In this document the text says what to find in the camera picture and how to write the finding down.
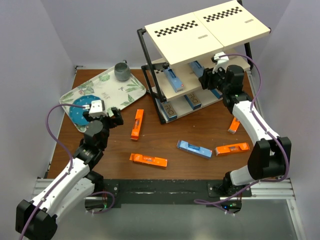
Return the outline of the silver toothpaste box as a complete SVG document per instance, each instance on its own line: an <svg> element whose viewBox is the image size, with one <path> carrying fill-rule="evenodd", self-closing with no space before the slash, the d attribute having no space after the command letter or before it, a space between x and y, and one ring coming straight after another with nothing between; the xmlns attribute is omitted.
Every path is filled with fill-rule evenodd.
<svg viewBox="0 0 320 240"><path fill-rule="evenodd" d="M202 106L201 101L194 92L184 95L185 100L188 102L192 110L196 110Z"/></svg>
<svg viewBox="0 0 320 240"><path fill-rule="evenodd" d="M223 94L218 89L212 89L211 92L217 99L221 99L223 97Z"/></svg>
<svg viewBox="0 0 320 240"><path fill-rule="evenodd" d="M161 102L159 99L156 99L156 102L160 107L160 111L166 123L172 122L178 118L177 112L169 101Z"/></svg>

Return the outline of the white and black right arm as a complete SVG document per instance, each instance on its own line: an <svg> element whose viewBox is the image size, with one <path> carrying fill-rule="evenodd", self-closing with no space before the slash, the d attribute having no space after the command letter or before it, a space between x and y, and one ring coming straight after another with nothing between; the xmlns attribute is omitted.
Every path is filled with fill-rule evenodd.
<svg viewBox="0 0 320 240"><path fill-rule="evenodd" d="M229 112L248 133L253 149L244 167L225 174L221 190L230 197L235 196L241 186L256 181L270 182L277 177L286 177L289 172L292 143L269 128L256 110L252 98L243 91L245 72L238 65L229 65L217 71L205 68L199 77L204 90L218 90Z"/></svg>

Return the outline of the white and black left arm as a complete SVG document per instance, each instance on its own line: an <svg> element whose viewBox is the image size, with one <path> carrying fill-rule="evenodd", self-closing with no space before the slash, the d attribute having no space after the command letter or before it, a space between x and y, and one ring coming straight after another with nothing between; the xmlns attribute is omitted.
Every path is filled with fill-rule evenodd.
<svg viewBox="0 0 320 240"><path fill-rule="evenodd" d="M16 208L15 230L20 239L52 239L63 217L80 201L104 194L104 178L93 168L107 148L110 129L124 121L116 107L109 116L101 100L82 108L89 124L75 153L68 154L69 163L41 193L30 201L22 200Z"/></svg>

